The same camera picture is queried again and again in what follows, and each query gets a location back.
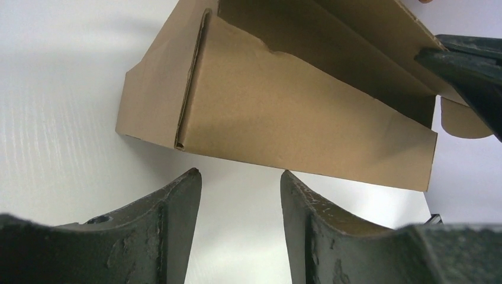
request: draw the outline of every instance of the white surface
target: white surface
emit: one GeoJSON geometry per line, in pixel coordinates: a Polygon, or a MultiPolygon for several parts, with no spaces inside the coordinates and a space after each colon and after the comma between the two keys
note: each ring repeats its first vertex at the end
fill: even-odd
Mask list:
{"type": "MultiPolygon", "coordinates": [[[[434,0],[405,4],[433,34],[502,38],[502,1],[434,0]]],[[[444,222],[502,222],[502,143],[493,135],[468,140],[452,137],[440,124],[427,203],[444,222]]]]}
{"type": "MultiPolygon", "coordinates": [[[[435,1],[462,2],[466,9],[479,3],[435,1]]],[[[140,60],[174,4],[2,2],[0,212],[48,225],[84,222],[197,167],[204,183],[186,282],[290,283],[281,170],[172,151],[114,132],[124,74],[140,60]]],[[[422,15],[430,15],[423,9],[422,15]]],[[[495,172],[500,172],[501,148],[493,137],[468,141],[440,133],[439,142],[430,196],[456,190],[454,181],[464,179],[468,200],[479,201],[471,188],[494,190],[500,184],[495,172]],[[463,172],[470,168],[480,170],[475,176],[463,172]]],[[[388,227],[428,218],[422,193],[298,175],[335,203],[388,227]]],[[[481,204],[460,209],[469,215],[481,204]]]]}

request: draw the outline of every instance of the open cardboard box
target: open cardboard box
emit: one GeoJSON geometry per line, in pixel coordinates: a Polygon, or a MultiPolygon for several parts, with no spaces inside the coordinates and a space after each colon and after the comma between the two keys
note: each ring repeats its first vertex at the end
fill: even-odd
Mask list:
{"type": "Polygon", "coordinates": [[[489,130],[413,58],[399,0],[179,0],[125,77],[117,132],[205,156],[426,191],[437,134],[489,130]]]}

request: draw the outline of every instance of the black rubber piece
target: black rubber piece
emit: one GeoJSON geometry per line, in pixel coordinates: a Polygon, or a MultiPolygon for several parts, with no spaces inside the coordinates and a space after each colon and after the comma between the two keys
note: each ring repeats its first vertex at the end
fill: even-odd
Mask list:
{"type": "Polygon", "coordinates": [[[0,215],[0,283],[184,283],[201,184],[191,169],[85,224],[0,215]]]}
{"type": "Polygon", "coordinates": [[[393,231],[341,209],[288,171],[281,199],[293,284],[502,283],[502,226],[393,231]]]}

